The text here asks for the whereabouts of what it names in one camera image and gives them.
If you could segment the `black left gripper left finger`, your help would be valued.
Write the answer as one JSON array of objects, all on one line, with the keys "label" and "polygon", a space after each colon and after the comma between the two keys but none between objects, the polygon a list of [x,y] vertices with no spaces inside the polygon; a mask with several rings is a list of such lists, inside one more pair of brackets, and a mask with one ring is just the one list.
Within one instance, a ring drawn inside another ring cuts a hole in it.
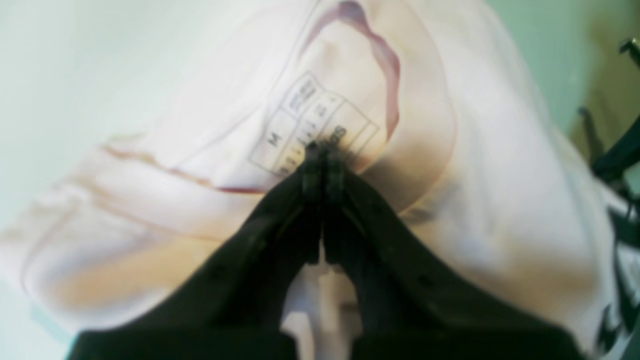
[{"label": "black left gripper left finger", "polygon": [[323,147],[258,203],[247,221],[173,294],[138,319],[86,331],[70,360],[295,360],[281,331],[288,289],[319,260]]}]

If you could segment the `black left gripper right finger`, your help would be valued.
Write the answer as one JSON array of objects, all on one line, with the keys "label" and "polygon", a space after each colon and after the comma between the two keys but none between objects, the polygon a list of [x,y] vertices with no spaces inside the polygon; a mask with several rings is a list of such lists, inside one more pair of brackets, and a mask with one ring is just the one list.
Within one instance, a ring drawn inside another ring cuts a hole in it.
[{"label": "black left gripper right finger", "polygon": [[564,329],[462,278],[322,144],[323,243],[355,287],[352,360],[582,360]]}]

